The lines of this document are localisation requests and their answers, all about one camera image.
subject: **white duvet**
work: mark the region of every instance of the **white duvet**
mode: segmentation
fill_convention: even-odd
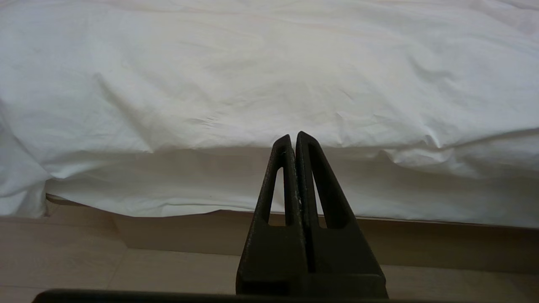
[[[252,210],[304,130],[359,216],[539,228],[532,2],[0,3],[0,215]]]

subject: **wooden bed frame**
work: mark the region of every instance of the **wooden bed frame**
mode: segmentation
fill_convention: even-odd
[[[52,203],[80,205],[48,195]],[[112,214],[123,241],[137,249],[241,255],[249,212],[135,218]],[[378,262],[385,265],[539,273],[539,230],[358,218]],[[284,216],[272,214],[272,225]]]

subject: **bed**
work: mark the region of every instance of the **bed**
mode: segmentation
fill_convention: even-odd
[[[532,1],[0,3],[2,216],[251,211],[302,130],[357,216],[539,228]]]

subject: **wooden floor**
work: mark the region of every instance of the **wooden floor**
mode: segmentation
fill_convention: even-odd
[[[128,249],[111,216],[51,206],[42,219],[0,219],[0,302],[49,288],[234,293],[239,257]],[[539,302],[539,276],[383,266],[393,299]]]

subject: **floor tile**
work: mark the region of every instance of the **floor tile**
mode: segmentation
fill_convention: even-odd
[[[110,212],[87,206],[60,205],[47,224],[115,228]]]
[[[0,285],[103,289],[125,245],[112,229],[0,223]]]
[[[382,265],[391,299],[456,302],[538,302],[537,276]]]
[[[0,286],[0,302],[31,303],[45,288],[6,287]]]
[[[238,256],[129,249],[109,289],[235,293]]]

